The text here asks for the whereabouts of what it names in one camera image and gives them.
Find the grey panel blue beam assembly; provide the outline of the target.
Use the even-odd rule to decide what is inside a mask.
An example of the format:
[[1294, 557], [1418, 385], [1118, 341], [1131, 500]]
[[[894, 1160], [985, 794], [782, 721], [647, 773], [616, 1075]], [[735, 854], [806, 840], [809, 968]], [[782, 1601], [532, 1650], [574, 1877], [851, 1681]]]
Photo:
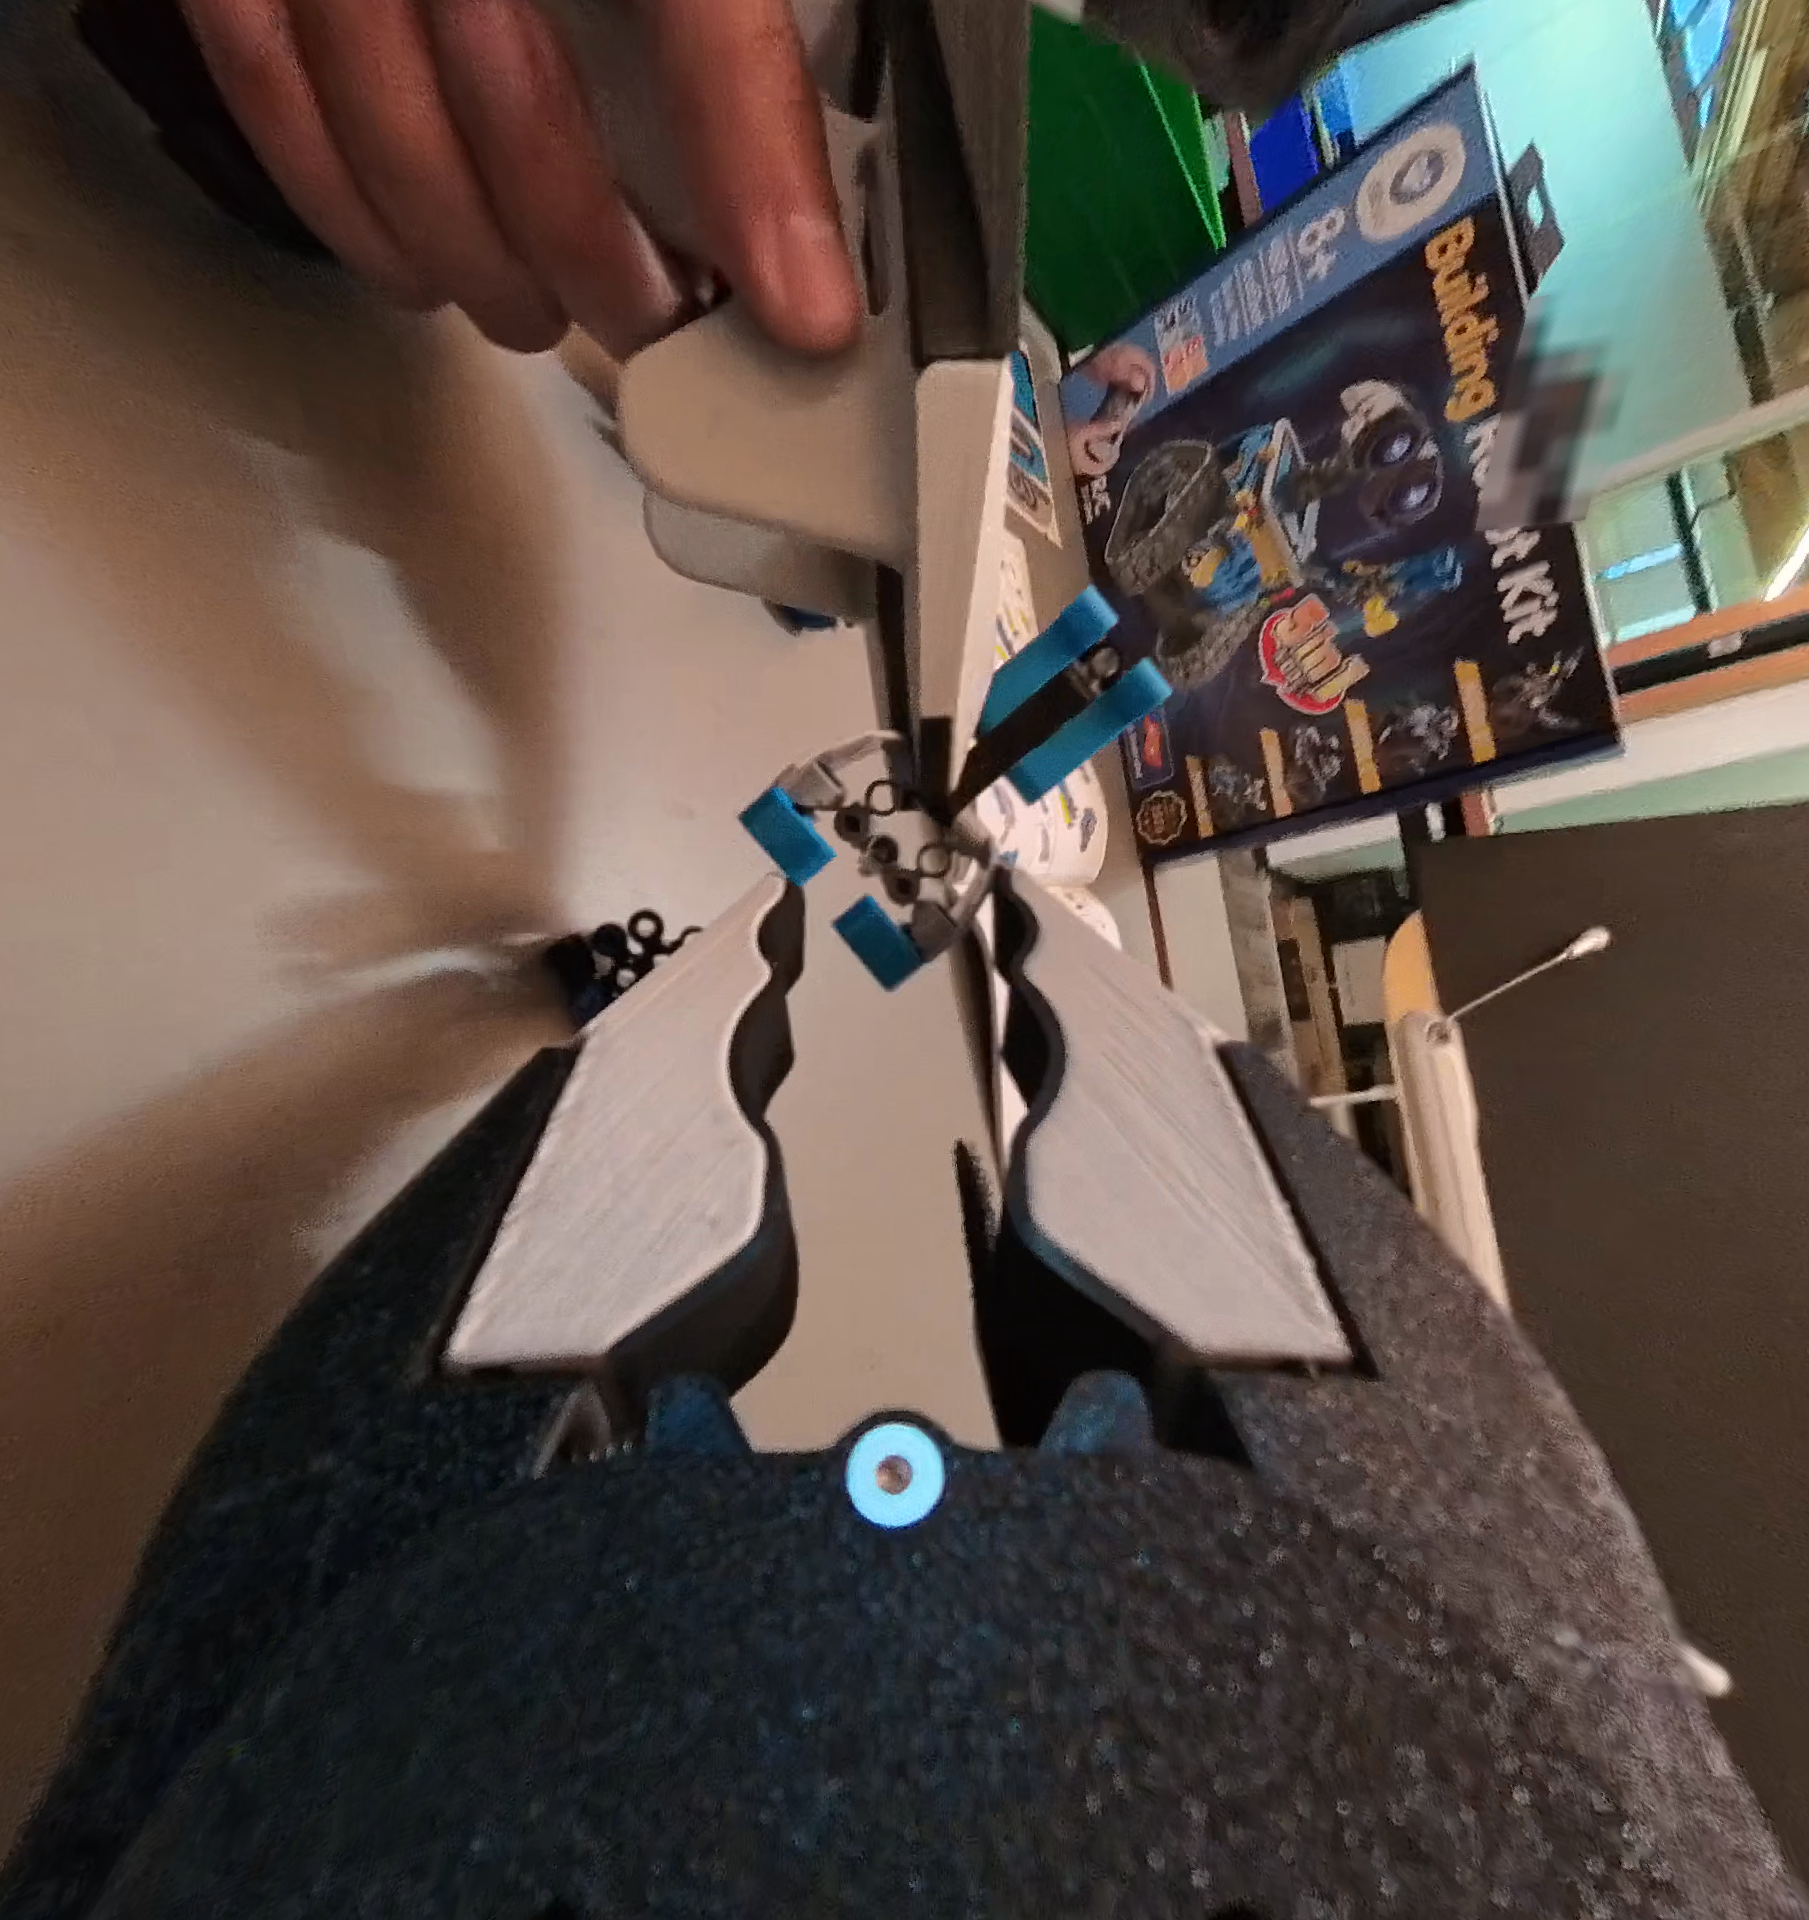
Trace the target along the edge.
[[741, 809], [748, 841], [794, 890], [855, 856], [867, 888], [830, 926], [883, 989], [953, 954], [1009, 876], [1040, 870], [1018, 836], [1032, 838], [1069, 779], [1169, 701], [1163, 671], [1126, 661], [1114, 629], [1111, 602], [1084, 588], [1002, 658], [944, 794], [902, 732], [871, 729], [790, 762]]

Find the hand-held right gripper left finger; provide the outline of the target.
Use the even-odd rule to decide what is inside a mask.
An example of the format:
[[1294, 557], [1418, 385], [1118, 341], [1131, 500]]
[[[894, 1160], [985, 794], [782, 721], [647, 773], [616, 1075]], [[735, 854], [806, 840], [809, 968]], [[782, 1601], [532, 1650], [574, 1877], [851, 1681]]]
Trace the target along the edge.
[[759, 877], [581, 1033], [445, 1343], [454, 1374], [759, 1374], [798, 1262], [773, 1094], [805, 898]]

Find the green bin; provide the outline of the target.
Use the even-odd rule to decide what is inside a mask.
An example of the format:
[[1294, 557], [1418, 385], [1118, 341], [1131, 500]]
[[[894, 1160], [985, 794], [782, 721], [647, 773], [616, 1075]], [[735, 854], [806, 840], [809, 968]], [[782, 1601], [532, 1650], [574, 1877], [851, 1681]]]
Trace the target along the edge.
[[1060, 354], [1107, 341], [1225, 245], [1198, 93], [1036, 6], [1022, 295]]

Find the person's left hand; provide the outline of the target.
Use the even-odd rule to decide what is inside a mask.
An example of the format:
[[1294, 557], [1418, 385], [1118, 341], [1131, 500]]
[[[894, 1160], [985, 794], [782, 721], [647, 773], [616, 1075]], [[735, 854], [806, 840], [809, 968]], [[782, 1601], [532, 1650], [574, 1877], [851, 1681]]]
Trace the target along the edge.
[[[573, 51], [536, 4], [182, 4], [207, 74], [300, 219], [415, 312], [616, 360], [690, 309], [628, 203]], [[862, 332], [820, 97], [790, 4], [637, 4], [641, 62], [692, 203], [690, 254], [778, 343]]]

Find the black foam bag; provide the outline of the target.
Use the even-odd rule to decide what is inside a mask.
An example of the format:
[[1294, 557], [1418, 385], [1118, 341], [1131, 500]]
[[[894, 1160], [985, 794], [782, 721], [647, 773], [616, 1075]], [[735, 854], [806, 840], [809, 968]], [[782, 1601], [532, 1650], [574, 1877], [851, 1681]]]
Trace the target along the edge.
[[1351, 51], [1452, 10], [1452, 1], [1084, 1], [1088, 32], [1261, 115]]

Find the black panel board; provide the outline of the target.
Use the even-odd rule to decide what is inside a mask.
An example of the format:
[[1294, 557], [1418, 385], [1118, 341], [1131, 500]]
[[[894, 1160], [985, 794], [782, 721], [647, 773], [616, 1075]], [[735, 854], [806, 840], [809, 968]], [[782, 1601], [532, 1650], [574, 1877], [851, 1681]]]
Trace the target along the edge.
[[1594, 1433], [1809, 1886], [1809, 802], [1414, 862], [1516, 1315]]

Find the instruction booklet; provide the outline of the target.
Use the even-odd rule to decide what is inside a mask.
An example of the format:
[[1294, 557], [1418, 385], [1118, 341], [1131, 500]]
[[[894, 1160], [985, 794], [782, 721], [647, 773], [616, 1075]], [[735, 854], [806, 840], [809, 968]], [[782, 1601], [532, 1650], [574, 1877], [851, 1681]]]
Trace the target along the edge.
[[[999, 590], [990, 642], [990, 666], [985, 688], [997, 674], [1034, 644], [1056, 618], [1040, 612], [1032, 585], [1026, 541], [1013, 529], [999, 539]], [[1004, 867], [1029, 876], [1097, 932], [1111, 948], [1121, 948], [1121, 929], [1108, 908], [1093, 899], [1108, 854], [1108, 834], [1116, 807], [1093, 766], [1082, 762], [1040, 797], [1026, 799], [1009, 779], [988, 785], [973, 806], [992, 849]], [[1004, 1035], [1010, 1018], [1010, 987], [997, 968], [992, 910], [985, 908], [973, 929], [973, 973], [981, 982], [982, 1032], [988, 1064], [981, 1070], [988, 1126], [986, 1164], [1000, 1176], [1009, 1164], [1013, 1135], [1026, 1113], [1004, 1064]]]

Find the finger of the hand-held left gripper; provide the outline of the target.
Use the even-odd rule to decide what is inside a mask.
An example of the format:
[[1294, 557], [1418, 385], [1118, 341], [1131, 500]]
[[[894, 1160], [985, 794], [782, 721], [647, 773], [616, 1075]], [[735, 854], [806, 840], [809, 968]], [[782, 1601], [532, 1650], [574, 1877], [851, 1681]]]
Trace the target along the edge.
[[950, 809], [992, 678], [1013, 425], [1004, 355], [916, 373], [909, 679], [916, 788]]

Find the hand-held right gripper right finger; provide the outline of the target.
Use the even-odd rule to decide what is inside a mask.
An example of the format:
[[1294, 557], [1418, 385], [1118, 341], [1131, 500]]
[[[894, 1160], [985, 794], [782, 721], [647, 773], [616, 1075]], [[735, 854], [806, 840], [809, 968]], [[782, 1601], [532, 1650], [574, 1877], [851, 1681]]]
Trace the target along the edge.
[[1026, 876], [992, 895], [1004, 1198], [1018, 1242], [1200, 1368], [1354, 1352], [1225, 1033]]

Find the sticker sheet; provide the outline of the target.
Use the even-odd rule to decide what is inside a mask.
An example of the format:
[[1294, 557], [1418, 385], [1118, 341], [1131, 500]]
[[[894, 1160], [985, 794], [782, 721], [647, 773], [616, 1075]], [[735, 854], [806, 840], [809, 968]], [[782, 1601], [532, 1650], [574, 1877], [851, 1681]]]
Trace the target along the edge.
[[1062, 548], [1060, 514], [1038, 407], [1036, 377], [1024, 347], [1006, 360], [1010, 373], [1010, 441], [1006, 501], [1014, 517], [1052, 548]]

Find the grey desk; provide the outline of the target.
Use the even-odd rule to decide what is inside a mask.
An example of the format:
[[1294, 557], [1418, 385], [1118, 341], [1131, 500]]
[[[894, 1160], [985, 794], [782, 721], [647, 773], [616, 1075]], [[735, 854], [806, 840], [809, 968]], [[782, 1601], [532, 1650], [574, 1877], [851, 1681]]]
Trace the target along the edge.
[[163, 1480], [536, 936], [719, 906], [865, 701], [652, 560], [550, 357], [309, 286], [0, 279], [0, 1481]]

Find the robot kit box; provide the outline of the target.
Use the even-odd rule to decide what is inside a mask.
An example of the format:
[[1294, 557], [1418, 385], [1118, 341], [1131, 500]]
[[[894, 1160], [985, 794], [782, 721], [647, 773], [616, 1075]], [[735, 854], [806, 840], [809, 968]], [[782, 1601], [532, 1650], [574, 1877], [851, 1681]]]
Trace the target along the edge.
[[1163, 705], [1148, 864], [1608, 753], [1562, 507], [1592, 377], [1533, 354], [1470, 64], [1060, 377], [1091, 579]]

